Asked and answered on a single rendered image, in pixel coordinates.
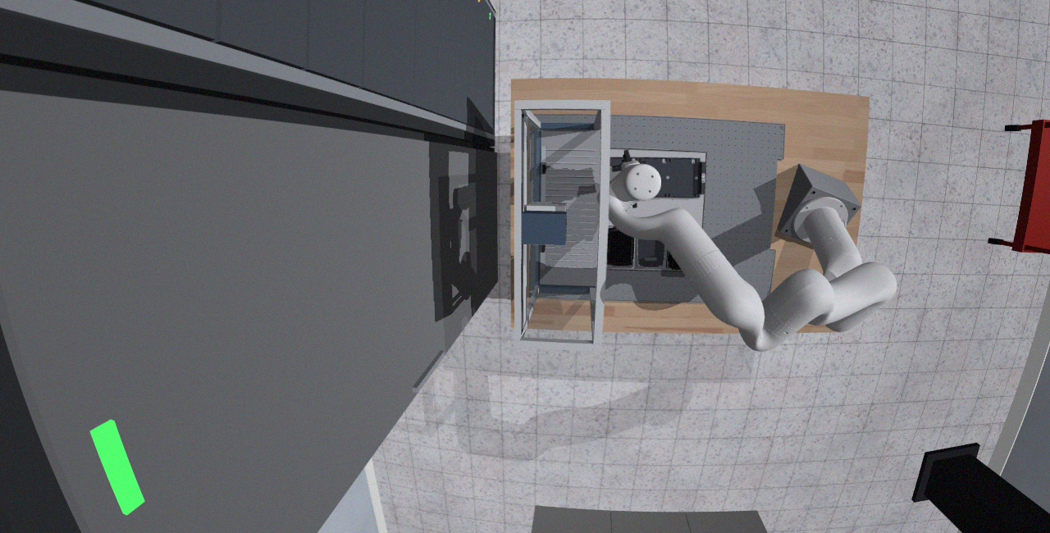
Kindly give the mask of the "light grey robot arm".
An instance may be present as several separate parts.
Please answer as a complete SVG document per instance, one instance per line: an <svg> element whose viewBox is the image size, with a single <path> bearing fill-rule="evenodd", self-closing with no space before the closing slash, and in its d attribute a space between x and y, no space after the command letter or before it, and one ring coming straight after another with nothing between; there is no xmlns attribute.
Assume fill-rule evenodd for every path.
<svg viewBox="0 0 1050 533"><path fill-rule="evenodd" d="M635 239L662 241L706 307L724 324L738 328L749 349L776 349L807 323L850 331L896 293L890 269L878 262L861 264L859 250L845 228L845 205L822 197L804 204L792 226L801 240L811 242L824 274L800 269L761 302L756 289L738 275L686 209L673 208L654 216L627 214L635 202L659 193L662 178L653 166L625 168L612 173L610 167L609 221Z"/></svg>

